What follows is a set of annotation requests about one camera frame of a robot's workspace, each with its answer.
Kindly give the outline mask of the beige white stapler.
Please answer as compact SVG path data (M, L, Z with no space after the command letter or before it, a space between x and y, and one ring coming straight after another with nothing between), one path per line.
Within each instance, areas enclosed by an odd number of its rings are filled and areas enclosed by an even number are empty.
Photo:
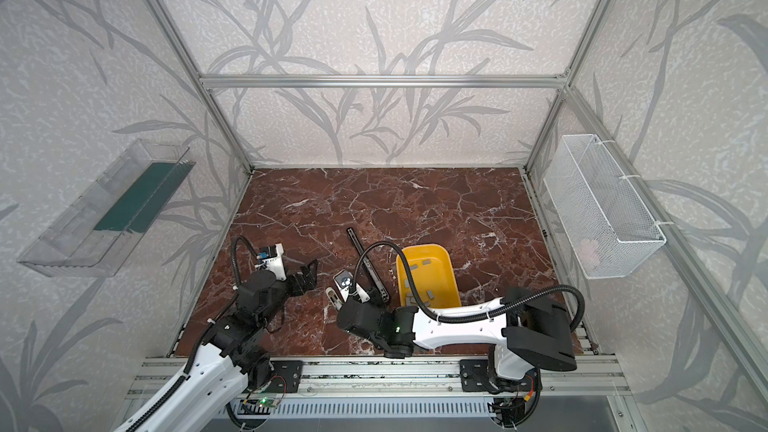
M325 294L334 309L336 311L340 311L344 302L341 300L336 291L332 287L328 287L325 289Z

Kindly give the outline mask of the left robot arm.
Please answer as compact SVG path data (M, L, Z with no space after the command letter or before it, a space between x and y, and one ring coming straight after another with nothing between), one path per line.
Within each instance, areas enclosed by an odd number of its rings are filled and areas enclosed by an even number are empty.
M259 341L288 299L316 287L317 270L313 260L283 280L264 269L238 283L225 313L208 324L185 365L117 429L200 431L239 394L267 384L273 368Z

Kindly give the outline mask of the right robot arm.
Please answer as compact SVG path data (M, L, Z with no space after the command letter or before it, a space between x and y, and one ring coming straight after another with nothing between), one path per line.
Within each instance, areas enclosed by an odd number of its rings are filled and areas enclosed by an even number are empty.
M577 295L579 308L570 318L567 308L551 298L555 293ZM530 378L536 371L577 369L571 334L584 311L580 292L570 286L540 291L510 288L506 295L473 306L433 309L400 307L386 311L353 297L338 311L337 326L363 338L391 359L405 359L417 348L482 344L491 347L485 387L503 387Z

